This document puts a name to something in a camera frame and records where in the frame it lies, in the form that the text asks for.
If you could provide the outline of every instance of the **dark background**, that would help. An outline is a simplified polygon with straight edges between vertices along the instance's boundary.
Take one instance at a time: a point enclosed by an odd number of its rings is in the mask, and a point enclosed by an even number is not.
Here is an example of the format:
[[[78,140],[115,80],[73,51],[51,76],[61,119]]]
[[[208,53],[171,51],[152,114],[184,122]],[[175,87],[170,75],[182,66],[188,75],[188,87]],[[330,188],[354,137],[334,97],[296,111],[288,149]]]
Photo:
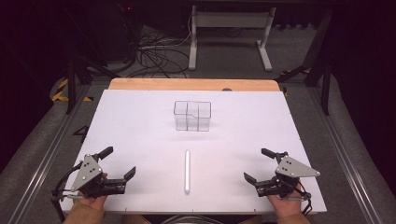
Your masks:
[[[64,49],[65,36],[60,32],[60,21],[54,18],[57,12],[45,1],[7,0],[0,10],[3,17],[0,20],[2,171],[26,136],[51,108],[50,89],[64,76],[69,52]],[[162,13],[151,13],[146,23],[182,34],[186,28],[184,10],[175,5],[169,6],[169,10],[162,7]],[[308,11],[303,7],[298,10],[280,7],[274,25],[305,25],[308,21],[317,24],[322,14],[317,11],[309,14]],[[334,21],[335,28],[330,29],[325,42],[328,48],[339,43],[339,48],[333,49],[332,73],[362,141],[396,194],[396,181],[391,174],[396,170],[396,162],[391,156],[396,148],[393,136],[396,133],[394,9],[364,1],[343,13]],[[68,45],[78,49],[76,41],[73,39]]]

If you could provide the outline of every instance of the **white table surface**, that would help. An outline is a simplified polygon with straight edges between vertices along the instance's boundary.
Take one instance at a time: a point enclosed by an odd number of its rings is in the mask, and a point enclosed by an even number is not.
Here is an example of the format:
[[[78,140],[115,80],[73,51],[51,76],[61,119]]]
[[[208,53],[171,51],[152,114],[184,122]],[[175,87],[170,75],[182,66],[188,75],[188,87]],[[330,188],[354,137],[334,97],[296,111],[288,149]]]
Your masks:
[[[176,131],[175,101],[211,102],[209,132]],[[276,160],[266,147],[288,151],[310,166],[281,91],[118,91],[106,90],[76,164],[106,147],[99,161],[107,178],[122,178],[136,166],[125,194],[107,198],[108,212],[123,214],[261,214],[273,207],[244,178],[275,175]],[[191,152],[191,192],[184,192],[185,151]],[[70,175],[70,189],[77,172]],[[312,194],[313,212],[326,206],[314,177],[302,178]],[[62,202],[69,211],[72,200]]]

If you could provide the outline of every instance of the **transparent box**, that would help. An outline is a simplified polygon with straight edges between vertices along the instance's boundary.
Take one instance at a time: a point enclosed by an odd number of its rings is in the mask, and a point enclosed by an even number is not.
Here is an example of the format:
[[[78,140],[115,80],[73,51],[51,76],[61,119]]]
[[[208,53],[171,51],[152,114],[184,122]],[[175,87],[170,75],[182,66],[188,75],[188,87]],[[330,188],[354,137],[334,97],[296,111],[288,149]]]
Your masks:
[[[211,106],[210,102],[176,101],[174,107],[176,130],[208,132]]]

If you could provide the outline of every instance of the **human hand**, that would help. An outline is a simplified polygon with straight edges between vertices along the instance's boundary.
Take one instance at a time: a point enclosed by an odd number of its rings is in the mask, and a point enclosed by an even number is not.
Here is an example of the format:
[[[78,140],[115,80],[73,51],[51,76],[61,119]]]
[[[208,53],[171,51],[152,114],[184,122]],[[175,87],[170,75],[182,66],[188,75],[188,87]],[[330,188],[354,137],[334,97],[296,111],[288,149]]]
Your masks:
[[[301,197],[300,193],[294,191],[289,197]],[[275,209],[277,218],[289,217],[301,213],[301,202],[296,200],[278,199],[275,195],[267,196],[268,201]]]
[[[84,196],[81,191],[78,193],[78,195]],[[78,200],[80,203],[89,206],[90,208],[93,208],[96,211],[103,211],[104,210],[104,204],[107,199],[107,196],[101,196],[98,198],[88,198],[88,199],[80,199]]]

